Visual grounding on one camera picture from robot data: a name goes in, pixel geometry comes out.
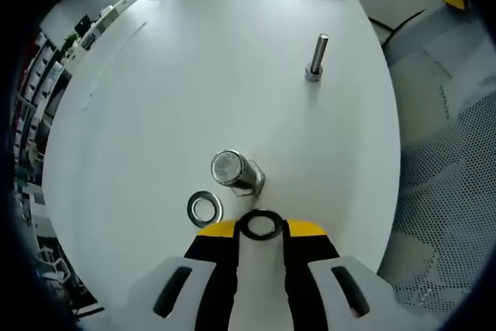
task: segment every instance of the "oval table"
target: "oval table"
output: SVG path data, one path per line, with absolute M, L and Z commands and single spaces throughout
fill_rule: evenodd
M 329 43 L 311 83 L 320 33 Z M 210 163 L 225 149 L 265 173 L 255 202 L 213 180 Z M 77 66 L 46 151 L 53 227 L 110 309 L 184 255 L 198 232 L 186 213 L 197 191 L 220 198 L 224 220 L 259 208 L 316 222 L 372 271 L 398 196 L 394 92 L 357 0 L 139 0 Z M 243 265 L 259 267 L 269 242 Z M 284 281 L 281 262 L 269 266 Z

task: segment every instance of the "perforated metal mesh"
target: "perforated metal mesh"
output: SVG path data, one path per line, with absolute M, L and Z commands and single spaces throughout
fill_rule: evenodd
M 496 54 L 477 20 L 460 21 L 454 29 L 412 47 L 391 66 L 397 97 L 412 89 L 405 86 L 411 81 L 401 79 L 408 74 L 421 77 L 419 89 L 436 88 L 426 89 L 426 95 L 438 93 L 406 111 L 398 108 L 401 138 L 408 143 L 402 148 L 393 233 L 379 273 L 399 302 L 437 315 L 451 311 L 470 290 L 496 237 Z M 415 33 L 408 37 L 406 31 L 398 42 L 417 40 Z M 470 48 L 457 49 L 464 44 Z M 442 73 L 408 71 L 405 59 L 419 56 L 419 50 L 429 57 L 429 69 L 434 62 Z M 445 108 L 442 118 L 436 105 Z M 425 121 L 425 111 L 436 123 L 428 132 L 418 130 L 418 122 L 412 125 L 415 118 Z M 406 136 L 409 130 L 418 133 Z

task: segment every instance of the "black ring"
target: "black ring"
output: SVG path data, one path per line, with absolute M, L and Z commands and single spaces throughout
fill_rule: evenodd
M 256 234 L 250 230 L 248 227 L 248 222 L 253 217 L 267 217 L 274 223 L 274 228 L 267 234 Z M 239 231 L 251 240 L 271 240 L 275 238 L 282 231 L 283 219 L 274 211 L 269 211 L 268 209 L 253 209 L 247 214 L 245 214 L 239 221 Z

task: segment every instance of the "black slot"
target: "black slot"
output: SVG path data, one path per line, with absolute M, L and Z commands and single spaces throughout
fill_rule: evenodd
M 334 267 L 332 273 L 346 296 L 352 314 L 357 318 L 366 315 L 370 311 L 370 307 L 348 270 L 345 267 Z
M 155 314 L 162 318 L 167 318 L 170 315 L 177 297 L 191 272 L 192 270 L 190 267 L 179 267 L 175 273 L 172 274 L 172 277 L 170 277 L 170 280 L 165 284 L 164 289 L 153 307 Z

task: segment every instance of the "metal washer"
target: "metal washer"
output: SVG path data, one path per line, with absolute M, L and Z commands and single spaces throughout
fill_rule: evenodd
M 214 216 L 207 221 L 201 220 L 195 211 L 195 207 L 197 203 L 200 202 L 202 199 L 212 203 L 212 206 L 215 211 Z M 193 222 L 198 228 L 205 228 L 210 224 L 215 224 L 216 222 L 221 221 L 222 217 L 224 216 L 224 209 L 222 208 L 222 203 L 220 202 L 220 199 L 217 198 L 215 194 L 205 190 L 197 191 L 189 198 L 187 212 L 191 222 Z

